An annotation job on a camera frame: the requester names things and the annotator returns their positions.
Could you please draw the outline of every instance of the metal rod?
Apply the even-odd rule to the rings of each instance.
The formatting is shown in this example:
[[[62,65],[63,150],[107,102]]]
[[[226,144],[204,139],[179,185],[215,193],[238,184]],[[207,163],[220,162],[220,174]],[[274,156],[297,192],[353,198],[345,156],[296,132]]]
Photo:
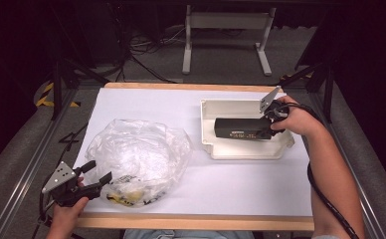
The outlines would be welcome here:
[[[35,175],[45,158],[49,143],[60,125],[61,120],[63,119],[64,114],[66,113],[70,103],[72,102],[76,90],[69,90],[65,95],[65,107],[57,115],[55,120],[51,120],[48,124],[48,127],[42,137],[40,143],[38,144],[35,153],[33,154],[31,160],[29,161],[25,171],[23,172],[20,180],[14,187],[13,193],[10,196],[6,206],[4,207],[0,215],[0,238],[4,237],[5,232],[10,226],[14,216],[16,215],[17,210],[22,204],[23,199],[25,198],[26,193],[29,190],[29,187],[32,184]]]
[[[344,157],[345,162],[347,163],[348,167],[350,168],[351,174],[353,175],[357,188],[360,193],[360,203],[363,208],[363,215],[364,215],[364,223],[366,225],[367,232],[370,234],[370,237],[372,239],[384,239],[386,238],[385,233],[382,230],[382,227],[380,226],[379,220],[377,219],[375,213],[373,212],[372,206],[370,205],[370,202],[367,198],[366,193],[364,192],[364,189],[362,188],[354,170],[351,167],[350,161],[345,153],[345,150],[343,146],[341,145],[339,138],[335,132],[335,129],[333,128],[332,124],[327,121],[327,119],[324,116],[323,109],[322,109],[322,102],[321,99],[318,97],[316,93],[309,93],[311,102],[314,105],[314,110],[317,112],[317,114],[322,119],[323,124],[326,126],[326,128],[330,131],[332,134],[332,137],[336,141],[338,145],[338,149],[341,152],[342,156]]]

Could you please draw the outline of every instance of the metal stand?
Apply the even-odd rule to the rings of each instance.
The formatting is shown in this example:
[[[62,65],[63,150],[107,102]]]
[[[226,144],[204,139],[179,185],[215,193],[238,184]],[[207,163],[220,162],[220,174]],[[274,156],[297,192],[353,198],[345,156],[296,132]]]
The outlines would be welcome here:
[[[66,84],[68,89],[77,89],[80,82],[78,76],[76,76],[74,70],[77,69],[89,76],[90,78],[98,81],[99,83],[106,84],[109,80],[98,75],[87,67],[79,65],[78,63],[68,60],[61,59],[57,61],[54,69],[54,113],[51,120],[55,120],[63,109],[62,104],[62,80]]]
[[[212,13],[192,12],[190,5],[186,11],[186,47],[184,49],[183,74],[190,73],[192,57],[192,28],[218,28],[218,29],[259,29],[264,30],[264,36],[260,43],[256,43],[256,50],[261,61],[265,76],[272,74],[268,58],[265,54],[265,46],[274,21],[276,8],[270,13]]]
[[[331,75],[330,66],[325,63],[319,63],[314,66],[307,67],[292,76],[284,76],[284,80],[279,82],[281,87],[285,87],[292,82],[303,78],[307,74],[313,73],[310,77],[310,81],[305,88],[309,93],[317,93],[324,81],[325,92],[323,98],[323,114],[328,122],[332,122],[330,118],[330,108],[332,105],[332,91],[333,91],[333,76]]]

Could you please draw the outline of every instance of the white tray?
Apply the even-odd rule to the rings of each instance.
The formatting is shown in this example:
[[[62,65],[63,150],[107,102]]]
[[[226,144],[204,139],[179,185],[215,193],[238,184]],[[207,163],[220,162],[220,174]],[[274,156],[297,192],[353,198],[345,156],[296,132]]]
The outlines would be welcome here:
[[[214,159],[279,159],[287,147],[294,145],[289,130],[271,139],[244,140],[215,136],[215,118],[258,119],[260,100],[201,101],[202,144]]]

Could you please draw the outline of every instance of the plastic bag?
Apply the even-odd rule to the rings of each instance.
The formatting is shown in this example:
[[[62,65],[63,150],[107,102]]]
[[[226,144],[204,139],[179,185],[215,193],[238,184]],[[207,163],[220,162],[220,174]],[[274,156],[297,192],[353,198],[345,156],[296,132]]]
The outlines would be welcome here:
[[[163,196],[181,178],[192,154],[183,129],[165,124],[115,119],[91,142],[86,160],[96,168],[87,172],[91,182],[112,172],[101,198],[125,206],[147,205]]]

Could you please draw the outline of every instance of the human arm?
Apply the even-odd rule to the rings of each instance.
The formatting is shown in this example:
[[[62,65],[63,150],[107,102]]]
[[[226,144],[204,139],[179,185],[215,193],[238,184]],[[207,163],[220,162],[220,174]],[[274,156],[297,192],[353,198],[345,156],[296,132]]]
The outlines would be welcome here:
[[[82,177],[78,178],[79,186],[83,186],[82,180]],[[77,220],[88,202],[89,199],[87,197],[82,197],[73,207],[61,207],[60,205],[55,204],[53,223],[48,232],[47,239],[70,238],[76,227]]]
[[[295,103],[290,97],[282,97],[279,100],[284,103]],[[359,238],[364,238],[357,186],[329,131],[309,113],[294,107],[289,108],[289,116],[285,120],[272,124],[274,130],[282,128],[306,137],[310,166],[317,187],[344,216]],[[314,219],[313,236],[333,235],[349,238],[314,190],[311,191],[311,207]]]

